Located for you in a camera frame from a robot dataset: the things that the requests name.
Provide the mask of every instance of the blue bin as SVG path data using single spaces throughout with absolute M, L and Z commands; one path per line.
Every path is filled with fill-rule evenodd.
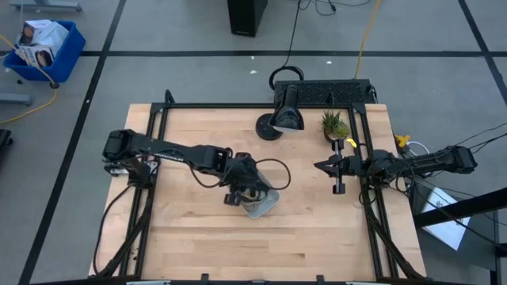
M 55 60 L 50 67 L 41 67 L 42 70 L 51 76 L 55 82 L 65 82 L 71 75 L 71 71 L 81 55 L 82 49 L 85 47 L 86 40 L 76 28 L 73 21 L 57 21 L 65 29 L 69 30 L 67 38 L 63 41 L 62 47 L 56 54 Z M 4 67 L 15 70 L 20 76 L 26 80 L 39 80 L 49 82 L 40 71 L 33 66 L 27 66 L 26 62 L 10 51 L 3 62 Z

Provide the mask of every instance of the lamp base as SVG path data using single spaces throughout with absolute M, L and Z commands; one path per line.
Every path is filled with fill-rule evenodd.
M 261 139 L 265 140 L 275 140 L 282 136 L 281 131 L 275 130 L 273 127 L 269 125 L 269 119 L 272 114 L 264 114 L 257 119 L 255 123 L 255 131 L 257 135 L 261 137 Z

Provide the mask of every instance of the black speaker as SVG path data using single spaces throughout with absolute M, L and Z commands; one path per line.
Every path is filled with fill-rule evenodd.
M 227 0 L 231 32 L 235 35 L 255 36 L 268 0 Z

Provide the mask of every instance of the potted plant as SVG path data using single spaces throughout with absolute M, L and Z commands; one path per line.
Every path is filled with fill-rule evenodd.
M 330 143 L 337 139 L 345 139 L 349 135 L 349 127 L 340 119 L 340 112 L 324 111 L 322 115 L 322 131 L 324 137 Z

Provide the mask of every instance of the yellow object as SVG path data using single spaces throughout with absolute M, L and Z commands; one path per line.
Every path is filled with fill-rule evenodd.
M 406 146 L 406 143 L 408 141 L 410 141 L 410 136 L 409 135 L 406 135 L 406 136 L 401 136 L 401 135 L 395 135 L 395 138 L 396 138 L 396 143 L 399 145 L 399 147 L 403 148 Z
M 0 39 L 4 40 L 12 49 L 16 49 L 16 47 L 14 47 L 13 43 L 11 43 L 9 40 L 7 40 L 2 34 L 0 34 Z M 28 62 L 28 60 L 25 58 L 25 56 L 23 55 L 23 53 L 20 53 L 20 55 L 23 57 L 23 60 Z M 42 74 L 44 74 L 45 77 L 47 77 L 49 79 L 49 81 L 53 84 L 53 85 L 56 85 L 56 82 L 51 78 L 51 76 L 49 76 L 44 70 L 41 70 L 38 66 L 34 66 L 38 71 L 40 71 Z M 43 104 L 37 108 L 34 108 L 26 113 L 23 113 L 19 116 L 15 116 L 14 118 L 12 119 L 8 119 L 8 120 L 3 120 L 3 121 L 0 121 L 0 124 L 7 124 L 7 123 L 10 123 L 10 122 L 13 122 L 15 120 L 18 120 L 24 116 L 27 116 L 33 112 L 36 112 L 38 110 L 41 110 L 42 108 L 45 108 L 45 107 L 48 107 L 49 105 L 53 104 L 53 102 L 56 100 L 56 89 L 55 89 L 55 93 L 53 94 L 53 97 L 51 98 L 51 100 L 46 103 L 46 104 Z
M 357 144 L 353 139 L 347 139 L 347 142 L 349 142 L 354 148 L 357 148 Z
M 361 41 L 361 49 L 359 50 L 359 57 L 357 58 L 357 67 L 356 67 L 356 75 L 354 75 L 354 79 L 357 79 L 359 75 L 359 69 L 361 68 L 361 60 L 363 56 L 364 44 L 366 43 L 366 39 L 370 34 L 370 30 L 373 26 L 373 21 L 375 20 L 375 15 L 377 14 L 377 10 L 379 9 L 380 0 L 377 0 L 375 6 L 373 7 L 372 15 L 370 16 L 370 21 L 368 22 L 368 26 L 366 26 L 366 31 L 364 31 L 363 40 Z

